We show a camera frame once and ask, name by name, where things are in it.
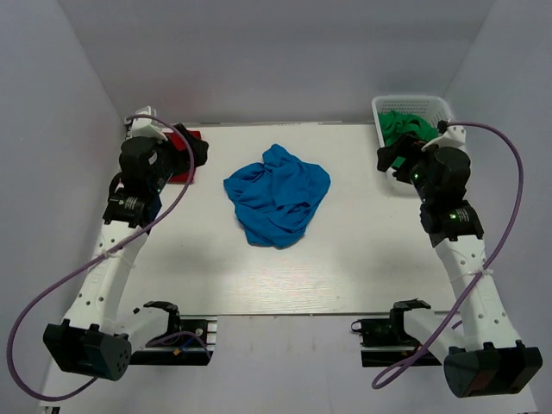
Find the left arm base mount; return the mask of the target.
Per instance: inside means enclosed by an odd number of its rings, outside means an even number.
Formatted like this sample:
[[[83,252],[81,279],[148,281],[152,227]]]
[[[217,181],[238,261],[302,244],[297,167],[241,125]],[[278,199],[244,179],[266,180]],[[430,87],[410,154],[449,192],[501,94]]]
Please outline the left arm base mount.
[[[134,309],[119,332],[131,343],[131,365],[205,367],[216,346],[217,318],[182,316],[176,304],[150,301]]]

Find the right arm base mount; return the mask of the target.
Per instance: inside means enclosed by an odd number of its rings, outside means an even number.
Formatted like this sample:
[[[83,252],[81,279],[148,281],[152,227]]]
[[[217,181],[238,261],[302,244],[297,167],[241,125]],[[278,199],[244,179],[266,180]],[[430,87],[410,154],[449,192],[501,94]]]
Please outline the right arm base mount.
[[[404,314],[418,309],[430,310],[431,307],[417,298],[398,301],[387,317],[368,317],[351,323],[351,332],[361,338],[363,367],[389,367],[413,356],[422,347],[422,343],[404,329]]]

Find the blue t shirt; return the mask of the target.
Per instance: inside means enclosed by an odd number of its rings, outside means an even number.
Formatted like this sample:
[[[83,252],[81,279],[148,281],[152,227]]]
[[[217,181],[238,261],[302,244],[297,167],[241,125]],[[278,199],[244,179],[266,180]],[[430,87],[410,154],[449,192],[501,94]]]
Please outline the blue t shirt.
[[[223,181],[247,242],[263,248],[288,248],[306,231],[330,188],[329,174],[273,144],[255,162]]]

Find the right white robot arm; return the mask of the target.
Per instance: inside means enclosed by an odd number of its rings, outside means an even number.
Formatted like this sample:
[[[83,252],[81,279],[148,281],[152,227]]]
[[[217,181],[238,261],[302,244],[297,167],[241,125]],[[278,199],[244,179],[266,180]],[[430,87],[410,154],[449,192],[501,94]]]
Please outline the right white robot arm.
[[[378,374],[381,389],[431,353],[442,363],[448,388],[457,398],[517,394],[543,365],[540,350],[524,345],[512,326],[494,283],[486,254],[484,231],[466,200],[471,160],[458,147],[425,145],[402,135],[377,151],[377,168],[385,172],[403,159],[393,176],[413,185],[420,198],[420,221],[441,260],[455,295],[445,317],[422,300],[397,302],[390,312],[389,331],[399,343],[414,339],[414,355]]]

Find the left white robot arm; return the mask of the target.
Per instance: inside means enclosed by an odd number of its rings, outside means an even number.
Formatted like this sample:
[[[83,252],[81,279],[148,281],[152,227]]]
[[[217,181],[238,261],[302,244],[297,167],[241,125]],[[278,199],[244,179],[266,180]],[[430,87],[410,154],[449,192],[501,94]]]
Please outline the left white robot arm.
[[[182,334],[179,308],[149,301],[131,315],[117,316],[138,253],[161,209],[160,193],[174,176],[207,161],[208,143],[184,125],[171,134],[134,132],[121,145],[119,172],[110,182],[95,253],[76,299],[59,324],[50,323],[43,341],[61,371],[119,380],[133,353],[150,342],[175,343]]]

